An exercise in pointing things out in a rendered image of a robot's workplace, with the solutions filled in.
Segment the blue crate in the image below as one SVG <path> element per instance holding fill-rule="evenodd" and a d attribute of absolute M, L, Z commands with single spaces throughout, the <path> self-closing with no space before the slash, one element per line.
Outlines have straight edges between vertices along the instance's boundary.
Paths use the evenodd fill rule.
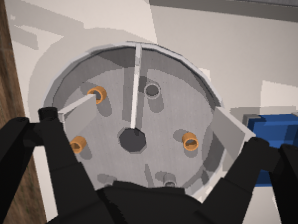
<path fill-rule="evenodd" d="M 257 134 L 256 137 L 268 141 L 270 146 L 280 148 L 282 143 L 286 143 L 298 147 L 298 113 L 244 114 L 242 124 Z M 255 187 L 272 187 L 269 171 L 261 169 Z"/>

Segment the grey metal bushing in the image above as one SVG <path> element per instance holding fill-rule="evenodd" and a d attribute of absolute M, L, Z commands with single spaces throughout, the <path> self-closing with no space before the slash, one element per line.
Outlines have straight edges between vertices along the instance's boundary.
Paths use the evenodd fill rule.
<path fill-rule="evenodd" d="M 106 178 L 104 184 L 103 184 L 103 187 L 105 187 L 105 186 L 111 186 L 111 185 L 113 184 L 114 180 L 117 180 L 117 178 L 114 177 L 114 176 L 108 176 L 108 177 Z M 106 185 L 106 184 L 107 184 L 107 185 Z M 111 184 L 111 185 L 109 185 L 109 184 Z"/>
<path fill-rule="evenodd" d="M 172 174 L 172 173 L 165 174 L 163 176 L 163 186 L 176 187 L 176 178 L 175 178 L 175 175 Z"/>
<path fill-rule="evenodd" d="M 154 94 L 154 95 L 149 94 L 149 93 L 147 92 L 147 87 L 148 87 L 149 85 L 155 85 L 155 86 L 157 86 L 157 88 L 158 88 L 158 92 L 157 92 L 156 94 Z M 145 96 L 146 96 L 147 98 L 149 98 L 149 99 L 156 99 L 156 98 L 159 97 L 159 95 L 160 95 L 160 85 L 159 85 L 157 82 L 155 82 L 155 81 L 150 81 L 150 82 L 148 82 L 148 83 L 146 84 L 145 88 L 144 88 L 144 94 L 145 94 Z"/>

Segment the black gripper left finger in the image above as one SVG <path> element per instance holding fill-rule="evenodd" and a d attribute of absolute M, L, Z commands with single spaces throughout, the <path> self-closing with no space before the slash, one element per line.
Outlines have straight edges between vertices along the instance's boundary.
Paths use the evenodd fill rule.
<path fill-rule="evenodd" d="M 0 129 L 0 224 L 38 146 L 45 147 L 59 223 L 115 224 L 69 143 L 97 116 L 96 94 L 60 111 L 40 108 L 38 115 L 40 122 L 15 117 Z"/>

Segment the grey round table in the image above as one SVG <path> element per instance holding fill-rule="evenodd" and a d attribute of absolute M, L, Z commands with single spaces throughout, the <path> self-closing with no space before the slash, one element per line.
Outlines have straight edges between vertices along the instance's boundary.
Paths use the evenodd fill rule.
<path fill-rule="evenodd" d="M 77 135 L 86 146 L 74 153 L 95 190 L 108 176 L 164 187 L 163 176 L 172 173 L 176 187 L 194 197 L 222 166 L 227 151 L 210 128 L 215 105 L 225 109 L 222 98 L 201 70 L 158 46 L 126 41 L 93 47 L 55 74 L 41 100 L 40 108 L 60 111 L 94 87 L 106 90 L 97 116 Z M 156 99 L 144 94 L 150 81 L 160 85 Z M 188 132 L 199 143 L 193 151 L 183 145 Z"/>

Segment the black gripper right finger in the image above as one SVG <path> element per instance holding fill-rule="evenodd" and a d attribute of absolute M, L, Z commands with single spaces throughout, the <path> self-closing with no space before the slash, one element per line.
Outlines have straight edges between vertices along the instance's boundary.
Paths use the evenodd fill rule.
<path fill-rule="evenodd" d="M 242 224 L 261 169 L 269 171 L 281 224 L 298 224 L 298 147 L 271 147 L 223 107 L 215 106 L 210 128 L 234 163 L 185 224 Z"/>

